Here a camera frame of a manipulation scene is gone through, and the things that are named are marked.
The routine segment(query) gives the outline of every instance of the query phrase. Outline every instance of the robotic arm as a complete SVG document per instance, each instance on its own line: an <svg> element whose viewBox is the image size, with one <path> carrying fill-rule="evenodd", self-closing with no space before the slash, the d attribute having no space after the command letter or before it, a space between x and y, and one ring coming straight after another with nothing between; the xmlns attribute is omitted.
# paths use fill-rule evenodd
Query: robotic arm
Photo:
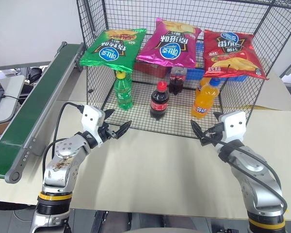
<svg viewBox="0 0 291 233"><path fill-rule="evenodd" d="M241 185L249 217L248 233L285 233L283 214L287 203L282 198L279 178L262 156L242 143L246 131L245 112L214 114L219 123L205 132L193 120L191 125L202 146L212 143L219 157L231 165Z"/></svg>
<svg viewBox="0 0 291 233"><path fill-rule="evenodd" d="M130 127L131 121L123 124L117 132L111 131L104 122L113 109L106 112L85 105L82 116L84 132L58 143L55 155L48 164L34 212L31 233L70 233L68 224L70 202L81 163L91 149L110 138L119 139Z"/></svg>

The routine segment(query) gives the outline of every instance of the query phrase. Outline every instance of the yellow bottle cap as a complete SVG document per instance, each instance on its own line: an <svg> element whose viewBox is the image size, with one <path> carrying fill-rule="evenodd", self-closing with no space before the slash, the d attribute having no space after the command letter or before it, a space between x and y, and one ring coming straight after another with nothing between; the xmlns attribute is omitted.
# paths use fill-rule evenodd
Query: yellow bottle cap
<svg viewBox="0 0 291 233"><path fill-rule="evenodd" d="M126 73L125 72L123 72L123 71L116 71L116 77L118 78L118 79L124 79L125 77L126 77Z"/></svg>

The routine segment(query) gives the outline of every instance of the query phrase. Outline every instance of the yellow ring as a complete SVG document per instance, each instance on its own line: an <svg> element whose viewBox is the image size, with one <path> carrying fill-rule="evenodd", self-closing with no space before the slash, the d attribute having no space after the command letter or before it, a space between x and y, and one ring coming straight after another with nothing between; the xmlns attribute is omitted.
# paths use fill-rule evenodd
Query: yellow ring
<svg viewBox="0 0 291 233"><path fill-rule="evenodd" d="M47 196L42 192L39 194L39 197L43 200L66 200L72 198L72 194L64 195L64 196Z"/></svg>
<svg viewBox="0 0 291 233"><path fill-rule="evenodd" d="M259 223L259 222L255 222L252 219L249 219L249 222L251 222L253 225L260 227L260 228L264 228L264 229L269 229L269 230L277 230L280 228L283 228L286 225L285 220L283 219L282 223L276 224L276 225L269 225L269 224L263 224L263 223Z"/></svg>

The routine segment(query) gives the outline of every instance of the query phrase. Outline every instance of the cable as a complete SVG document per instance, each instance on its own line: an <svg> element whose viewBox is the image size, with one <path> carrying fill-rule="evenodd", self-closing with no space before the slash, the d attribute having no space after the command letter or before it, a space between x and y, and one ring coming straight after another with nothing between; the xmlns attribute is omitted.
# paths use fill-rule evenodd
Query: cable
<svg viewBox="0 0 291 233"><path fill-rule="evenodd" d="M7 95L2 95L2 96L1 96L1 98L5 98L5 97L11 97L11 98L14 98L14 99L16 99L16 100L19 100L19 98L16 98L16 97L14 97L14 96L7 96Z"/></svg>
<svg viewBox="0 0 291 233"><path fill-rule="evenodd" d="M62 108L60 109L60 112L59 112L59 115L58 115L58 118L57 118L57 122L56 122L56 126L55 126L55 132L54 132L54 137L53 137L53 142L56 141L60 118L62 117L63 111L64 111L65 107L68 104L76 107L77 109L79 109L83 113L83 109L84 109L84 106L83 105L77 105L77 104L74 104L74 103L71 103L71 102L64 103L62 105ZM53 145L53 148L52 148L52 158L54 158L54 155L55 155L55 145Z"/></svg>
<svg viewBox="0 0 291 233"><path fill-rule="evenodd" d="M288 208L288 204L286 202L286 200L284 200L284 198L278 194L275 190L273 190L270 186L268 186L266 183L260 181L258 178L254 177L253 175L251 175L250 173L246 172L245 170L241 169L240 167L236 166L235 164L233 164L230 161L227 161L228 164L230 164L233 168L237 169L238 171L242 172L243 174L245 174L246 176L250 177L252 180L258 182L259 184L261 184L264 188L266 188L268 191L270 191L271 193L273 193L279 200L281 200L282 204L283 204L283 214L286 212L287 208Z"/></svg>
<svg viewBox="0 0 291 233"><path fill-rule="evenodd" d="M30 220L30 221L25 221L25 220L22 220L22 219L20 219L19 217L17 217L17 215L16 215L16 213L15 213L15 210L13 210L13 214L14 214L14 217L16 217L16 219L18 219L18 220L21 221L21 222L32 222L32 220Z"/></svg>
<svg viewBox="0 0 291 233"><path fill-rule="evenodd" d="M269 164L267 164L266 162L264 162L263 160L261 160L260 158L258 158L257 156L255 156L254 154L251 154L250 152L247 152L246 150L243 150L241 148L235 147L235 146L233 146L233 145L231 145L229 143L222 142L222 141L217 141L215 139L212 139L211 137L204 136L204 138L207 139L207 140L209 140L209 141L211 141L211 142L218 143L218 144L221 144L221 145L224 145L224 146L228 146L230 148L233 148L234 150L238 150L239 152L244 153L244 154L248 155L249 157L251 157L251 158L259 161L261 164L263 164L265 167L267 167L269 169L269 171L274 176L277 184L281 188L280 179L279 179L277 173L275 172L275 170Z"/></svg>
<svg viewBox="0 0 291 233"><path fill-rule="evenodd" d="M66 138L57 139L56 141L50 143L48 147L45 149L42 159L42 179L44 179L44 172L45 172L45 161L47 158L48 150L51 146L55 145L55 143L65 140Z"/></svg>

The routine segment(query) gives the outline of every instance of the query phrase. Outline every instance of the orange soda bottle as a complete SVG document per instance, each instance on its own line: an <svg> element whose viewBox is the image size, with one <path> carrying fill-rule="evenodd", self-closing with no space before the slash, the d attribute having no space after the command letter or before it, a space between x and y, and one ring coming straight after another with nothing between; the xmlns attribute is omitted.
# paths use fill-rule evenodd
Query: orange soda bottle
<svg viewBox="0 0 291 233"><path fill-rule="evenodd" d="M209 84L202 87L192 107L191 113L194 117L200 119L207 115L209 109L213 106L214 98L220 93L220 89L218 88L219 84L220 79L212 78Z"/></svg>
<svg viewBox="0 0 291 233"><path fill-rule="evenodd" d="M199 82L199 84L198 84L198 86L197 86L197 88L195 90L195 98L200 94L200 90L202 89L202 87L210 82L210 79L211 78L203 77L200 80L200 82Z"/></svg>

